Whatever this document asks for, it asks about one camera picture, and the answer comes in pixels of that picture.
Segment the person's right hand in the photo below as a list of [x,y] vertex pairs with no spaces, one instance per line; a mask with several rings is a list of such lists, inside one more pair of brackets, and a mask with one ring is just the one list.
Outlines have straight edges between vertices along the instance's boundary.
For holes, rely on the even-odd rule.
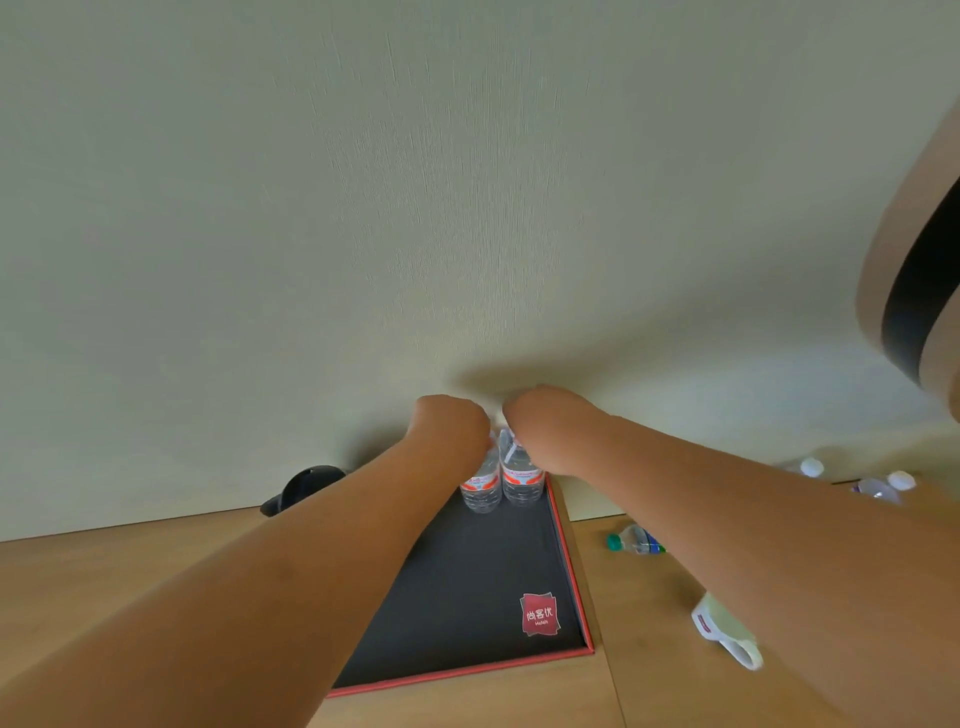
[[545,384],[510,394],[502,413],[534,464],[577,478],[589,475],[616,421],[582,395]]

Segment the person's left hand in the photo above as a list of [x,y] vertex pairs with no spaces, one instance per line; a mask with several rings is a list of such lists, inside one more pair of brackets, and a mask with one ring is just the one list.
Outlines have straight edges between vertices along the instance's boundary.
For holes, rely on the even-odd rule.
[[419,397],[401,451],[427,478],[455,488],[487,457],[491,424],[476,402],[449,394]]

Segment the clear water bottle red label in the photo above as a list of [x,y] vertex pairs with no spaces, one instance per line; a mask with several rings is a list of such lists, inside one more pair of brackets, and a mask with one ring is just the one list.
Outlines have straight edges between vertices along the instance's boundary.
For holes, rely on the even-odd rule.
[[509,427],[499,431],[498,454],[503,494],[515,506],[535,504],[543,495],[546,474]]
[[469,480],[462,482],[460,493],[463,503],[473,513],[489,514],[502,499],[501,465],[498,431],[489,432],[485,459]]

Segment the person's left forearm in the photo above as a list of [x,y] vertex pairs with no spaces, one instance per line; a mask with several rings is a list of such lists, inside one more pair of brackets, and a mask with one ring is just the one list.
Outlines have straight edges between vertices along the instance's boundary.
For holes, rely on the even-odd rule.
[[306,728],[488,449],[410,433],[0,688],[0,728]]

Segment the person's right forearm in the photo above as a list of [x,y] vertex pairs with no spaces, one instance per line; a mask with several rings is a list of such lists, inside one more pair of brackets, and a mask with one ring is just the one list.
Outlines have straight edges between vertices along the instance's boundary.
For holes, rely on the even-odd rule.
[[563,452],[859,725],[960,728],[960,525],[605,414]]

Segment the green capped plastic bottle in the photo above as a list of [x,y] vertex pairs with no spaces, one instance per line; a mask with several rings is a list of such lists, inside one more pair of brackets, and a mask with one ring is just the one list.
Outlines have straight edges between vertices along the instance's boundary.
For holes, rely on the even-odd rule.
[[632,523],[619,533],[606,536],[606,547],[611,552],[630,552],[637,555],[658,555],[666,548],[646,529]]

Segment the black round object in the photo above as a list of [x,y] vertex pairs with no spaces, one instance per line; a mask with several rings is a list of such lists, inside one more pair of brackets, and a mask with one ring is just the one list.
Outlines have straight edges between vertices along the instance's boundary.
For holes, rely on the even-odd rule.
[[340,467],[308,467],[291,478],[279,494],[264,501],[259,512],[265,518],[278,516],[346,476],[347,473]]

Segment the black tray with red rim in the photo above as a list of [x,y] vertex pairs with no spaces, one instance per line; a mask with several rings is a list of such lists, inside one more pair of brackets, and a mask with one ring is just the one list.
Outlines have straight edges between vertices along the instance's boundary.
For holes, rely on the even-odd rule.
[[429,523],[330,690],[359,695],[594,654],[550,480],[531,506]]

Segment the white mug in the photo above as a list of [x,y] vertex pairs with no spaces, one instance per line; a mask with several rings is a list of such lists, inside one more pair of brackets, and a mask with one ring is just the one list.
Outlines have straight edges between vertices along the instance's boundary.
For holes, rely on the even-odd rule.
[[709,591],[692,610],[691,620],[705,640],[718,644],[739,665],[752,672],[763,668],[764,660],[756,635]]

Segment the beige and black lamp shade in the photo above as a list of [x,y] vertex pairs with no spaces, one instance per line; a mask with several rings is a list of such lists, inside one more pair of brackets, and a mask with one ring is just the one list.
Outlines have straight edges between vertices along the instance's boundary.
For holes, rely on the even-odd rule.
[[855,309],[870,345],[960,423],[960,98],[881,216]]

